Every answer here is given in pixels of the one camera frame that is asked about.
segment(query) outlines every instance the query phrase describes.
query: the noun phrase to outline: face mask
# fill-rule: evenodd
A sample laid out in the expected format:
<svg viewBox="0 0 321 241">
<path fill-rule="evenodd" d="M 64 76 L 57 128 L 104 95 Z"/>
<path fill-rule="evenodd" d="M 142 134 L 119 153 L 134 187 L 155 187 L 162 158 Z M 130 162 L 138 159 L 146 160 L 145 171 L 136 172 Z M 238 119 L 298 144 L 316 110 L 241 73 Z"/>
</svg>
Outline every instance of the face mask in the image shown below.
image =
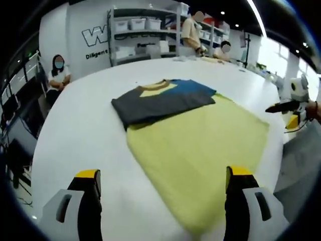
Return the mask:
<svg viewBox="0 0 321 241">
<path fill-rule="evenodd" d="M 55 62 L 55 66 L 57 69 L 61 69 L 64 66 L 64 62 Z"/>
</svg>

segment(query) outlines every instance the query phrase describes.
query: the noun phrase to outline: wall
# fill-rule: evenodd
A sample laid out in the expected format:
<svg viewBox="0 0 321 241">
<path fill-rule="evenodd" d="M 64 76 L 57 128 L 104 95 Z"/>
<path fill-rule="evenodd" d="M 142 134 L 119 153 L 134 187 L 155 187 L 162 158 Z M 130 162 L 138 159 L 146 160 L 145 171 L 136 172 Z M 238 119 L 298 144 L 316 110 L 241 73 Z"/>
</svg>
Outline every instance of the wall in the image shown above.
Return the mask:
<svg viewBox="0 0 321 241">
<path fill-rule="evenodd" d="M 69 64 L 72 80 L 108 68 L 107 11 L 113 6 L 147 8 L 149 4 L 161 9 L 173 3 L 171 0 L 161 3 L 158 0 L 86 0 L 71 6 L 61 5 L 41 19 L 39 48 L 45 71 L 51 70 L 52 58 L 56 54 L 61 54 Z M 88 58 L 101 52 L 104 54 Z"/>
</svg>

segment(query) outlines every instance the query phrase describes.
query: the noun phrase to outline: blue t-shirt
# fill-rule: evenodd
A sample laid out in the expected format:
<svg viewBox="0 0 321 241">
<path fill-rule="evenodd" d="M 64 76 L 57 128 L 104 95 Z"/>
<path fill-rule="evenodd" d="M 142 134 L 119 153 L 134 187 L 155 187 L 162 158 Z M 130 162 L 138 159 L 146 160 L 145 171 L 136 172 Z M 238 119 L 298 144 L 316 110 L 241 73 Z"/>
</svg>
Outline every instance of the blue t-shirt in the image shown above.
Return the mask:
<svg viewBox="0 0 321 241">
<path fill-rule="evenodd" d="M 172 93 L 195 93 L 198 91 L 204 91 L 204 93 L 209 96 L 213 96 L 216 93 L 216 90 L 211 89 L 205 85 L 202 85 L 193 80 L 182 80 L 182 79 L 172 79 L 170 81 L 172 84 L 177 86 L 168 90 L 165 90 L 162 94 L 172 94 Z"/>
</svg>

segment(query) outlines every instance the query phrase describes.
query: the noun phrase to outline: floor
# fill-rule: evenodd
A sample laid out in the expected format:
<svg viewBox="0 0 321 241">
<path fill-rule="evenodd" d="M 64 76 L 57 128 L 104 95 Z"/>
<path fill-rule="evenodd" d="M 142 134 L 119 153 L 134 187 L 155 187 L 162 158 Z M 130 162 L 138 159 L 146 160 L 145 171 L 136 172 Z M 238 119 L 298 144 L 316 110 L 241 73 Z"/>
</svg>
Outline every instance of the floor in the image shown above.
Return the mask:
<svg viewBox="0 0 321 241">
<path fill-rule="evenodd" d="M 31 171 L 25 169 L 24 175 L 31 179 Z M 10 172 L 10 178 L 13 179 L 13 174 Z M 19 187 L 14 189 L 13 183 L 10 182 L 12 189 L 17 197 L 18 203 L 20 204 L 21 209 L 26 213 L 26 215 L 32 219 L 37 220 L 37 217 L 33 215 L 33 203 L 31 196 L 31 187 L 20 180 Z"/>
</svg>

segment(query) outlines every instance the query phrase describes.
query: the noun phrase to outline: table surface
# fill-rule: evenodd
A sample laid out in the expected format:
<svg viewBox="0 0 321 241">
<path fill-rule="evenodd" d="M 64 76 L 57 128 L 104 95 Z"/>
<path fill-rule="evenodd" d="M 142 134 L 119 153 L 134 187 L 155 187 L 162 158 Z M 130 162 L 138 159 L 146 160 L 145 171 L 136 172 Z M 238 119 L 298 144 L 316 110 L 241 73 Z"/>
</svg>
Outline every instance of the table surface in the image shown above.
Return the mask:
<svg viewBox="0 0 321 241">
<path fill-rule="evenodd" d="M 126 144 L 123 125 L 111 105 L 138 85 L 162 79 L 193 79 L 216 89 L 270 124 L 268 141 L 255 176 L 274 190 L 280 170 L 284 121 L 265 113 L 278 102 L 275 85 L 257 74 L 201 59 L 146 60 L 83 77 L 62 92 L 49 112 L 36 146 L 32 171 L 34 215 L 80 170 L 100 169 L 101 230 L 104 240 L 191 240 L 169 212 Z M 202 240 L 223 240 L 225 223 Z"/>
</svg>

